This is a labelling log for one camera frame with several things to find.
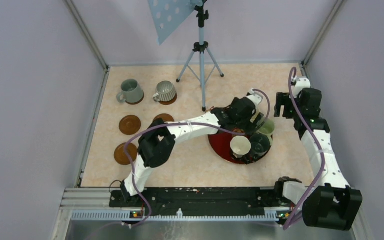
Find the ribbed grey white cup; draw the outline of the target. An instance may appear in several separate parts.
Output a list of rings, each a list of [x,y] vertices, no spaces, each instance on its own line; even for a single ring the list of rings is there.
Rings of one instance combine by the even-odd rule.
[[[155,102],[170,102],[175,99],[176,88],[170,81],[161,81],[157,84],[153,100]]]

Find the grey ceramic mug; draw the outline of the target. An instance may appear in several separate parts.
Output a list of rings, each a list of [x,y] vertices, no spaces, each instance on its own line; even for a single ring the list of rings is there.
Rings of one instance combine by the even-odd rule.
[[[125,103],[125,101],[134,103],[139,101],[145,95],[141,86],[135,79],[127,79],[123,81],[120,88],[121,92],[116,96],[119,103]]]

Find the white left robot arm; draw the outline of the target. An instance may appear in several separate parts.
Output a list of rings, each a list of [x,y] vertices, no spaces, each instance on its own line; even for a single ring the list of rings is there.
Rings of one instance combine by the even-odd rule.
[[[265,115],[258,112],[263,97],[248,94],[234,98],[227,107],[216,107],[205,114],[177,122],[155,120],[148,129],[134,136],[138,140],[136,159],[128,177],[120,184],[121,200],[129,207],[140,202],[140,193],[154,169],[164,165],[176,144],[220,132],[245,136],[262,126]]]

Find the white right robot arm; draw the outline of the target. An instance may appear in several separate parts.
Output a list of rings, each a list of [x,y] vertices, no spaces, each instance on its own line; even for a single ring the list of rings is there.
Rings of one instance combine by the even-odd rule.
[[[339,168],[330,127],[320,116],[321,101],[322,92],[314,88],[304,88],[297,95],[276,94],[274,116],[294,121],[314,173],[308,187],[288,177],[276,183],[280,188],[273,192],[274,202],[295,205],[283,223],[285,229],[303,220],[308,227],[348,231],[363,202],[361,191],[351,188]]]

